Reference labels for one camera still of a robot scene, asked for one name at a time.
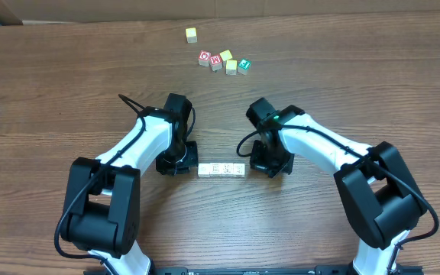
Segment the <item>white block single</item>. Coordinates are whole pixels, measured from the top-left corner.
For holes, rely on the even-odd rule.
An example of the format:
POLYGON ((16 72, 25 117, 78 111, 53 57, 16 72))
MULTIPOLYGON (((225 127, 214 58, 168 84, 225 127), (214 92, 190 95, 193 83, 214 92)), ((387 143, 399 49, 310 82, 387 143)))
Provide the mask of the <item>white block single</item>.
POLYGON ((200 163, 198 165, 198 177, 210 177, 212 171, 212 166, 210 163, 200 163))

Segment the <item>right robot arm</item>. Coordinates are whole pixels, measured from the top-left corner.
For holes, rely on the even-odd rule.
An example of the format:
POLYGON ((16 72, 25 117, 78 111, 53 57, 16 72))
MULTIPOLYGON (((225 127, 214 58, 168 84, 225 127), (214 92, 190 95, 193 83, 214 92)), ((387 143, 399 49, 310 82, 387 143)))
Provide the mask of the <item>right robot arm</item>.
POLYGON ((296 155, 332 175, 352 229, 357 254, 347 265, 320 265, 317 274, 421 274, 396 262, 409 233, 429 210, 399 151, 387 142, 375 147, 322 127, 301 108, 276 110, 265 98, 246 116, 259 139, 247 154, 250 166, 270 178, 290 174, 296 155))

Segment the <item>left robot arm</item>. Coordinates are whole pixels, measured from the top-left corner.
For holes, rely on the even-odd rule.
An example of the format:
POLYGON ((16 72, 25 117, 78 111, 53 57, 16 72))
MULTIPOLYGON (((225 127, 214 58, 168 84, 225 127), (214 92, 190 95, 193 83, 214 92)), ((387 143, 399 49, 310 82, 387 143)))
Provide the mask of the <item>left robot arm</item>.
POLYGON ((135 126, 107 152, 73 161, 53 242, 63 257, 98 260, 105 274, 149 275, 156 272, 154 262, 137 241, 141 176, 152 163, 169 176, 198 165, 197 143, 188 138, 196 113, 187 97, 174 93, 163 108, 120 98, 135 112, 135 126), (65 252, 60 241, 80 254, 65 252))

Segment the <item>white block row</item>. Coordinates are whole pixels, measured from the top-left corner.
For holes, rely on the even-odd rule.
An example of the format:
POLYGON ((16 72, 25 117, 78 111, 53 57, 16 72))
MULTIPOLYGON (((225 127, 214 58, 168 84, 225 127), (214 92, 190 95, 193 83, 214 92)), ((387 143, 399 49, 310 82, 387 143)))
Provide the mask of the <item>white block row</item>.
POLYGON ((245 164, 244 163, 234 163, 233 164, 233 172, 234 177, 245 177, 245 164))
POLYGON ((233 163, 222 163, 220 165, 221 176, 234 176, 234 164, 233 163))
POLYGON ((210 163, 210 177, 218 177, 222 175, 222 164, 221 163, 210 163))

